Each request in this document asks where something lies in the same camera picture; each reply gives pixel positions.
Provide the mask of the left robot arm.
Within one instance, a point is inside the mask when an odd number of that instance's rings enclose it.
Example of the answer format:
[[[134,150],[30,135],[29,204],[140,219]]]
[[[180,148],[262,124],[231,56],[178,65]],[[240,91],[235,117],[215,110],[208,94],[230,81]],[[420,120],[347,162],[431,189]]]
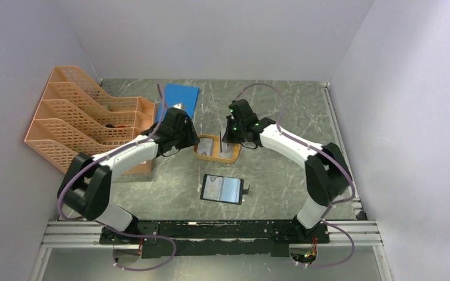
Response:
[[[112,203],[111,183],[143,162],[163,156],[172,149],[186,149],[198,143],[191,117],[179,108],[169,108],[164,116],[133,140],[108,152],[76,155],[57,194],[57,209],[66,218],[68,206],[81,218],[110,227],[115,236],[129,244],[138,238],[138,218]]]

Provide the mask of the yellow oval tray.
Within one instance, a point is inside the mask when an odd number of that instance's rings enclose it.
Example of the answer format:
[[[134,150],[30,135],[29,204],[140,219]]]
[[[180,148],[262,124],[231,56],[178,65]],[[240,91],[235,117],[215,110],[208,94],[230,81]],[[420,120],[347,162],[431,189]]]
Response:
[[[193,147],[196,157],[212,162],[234,163],[240,155],[240,144],[223,142],[220,137],[221,135],[199,135],[198,144]]]

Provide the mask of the black leather card holder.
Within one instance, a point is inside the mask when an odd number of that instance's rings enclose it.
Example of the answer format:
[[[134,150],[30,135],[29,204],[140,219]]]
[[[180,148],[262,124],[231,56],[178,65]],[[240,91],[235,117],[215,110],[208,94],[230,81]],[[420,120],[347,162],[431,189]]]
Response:
[[[249,193],[250,185],[245,186],[243,179],[219,176],[219,177],[223,177],[223,184],[222,184],[220,198],[218,200],[203,199],[203,184],[204,184],[204,180],[206,179],[207,175],[218,176],[218,175],[213,175],[213,174],[204,174],[203,181],[202,181],[202,188],[200,191],[200,199],[201,200],[241,205],[243,202],[243,196],[247,195]]]

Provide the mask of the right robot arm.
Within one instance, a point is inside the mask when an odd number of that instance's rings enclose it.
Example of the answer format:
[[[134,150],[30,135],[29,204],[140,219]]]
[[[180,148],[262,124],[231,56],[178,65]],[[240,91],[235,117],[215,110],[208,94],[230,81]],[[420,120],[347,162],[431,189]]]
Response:
[[[353,180],[341,149],[335,143],[321,145],[295,136],[269,118],[259,119],[249,103],[235,100],[229,105],[224,140],[228,143],[252,143],[273,150],[304,169],[308,198],[293,221],[293,236],[308,242],[315,226],[338,203],[337,197],[353,189]]]

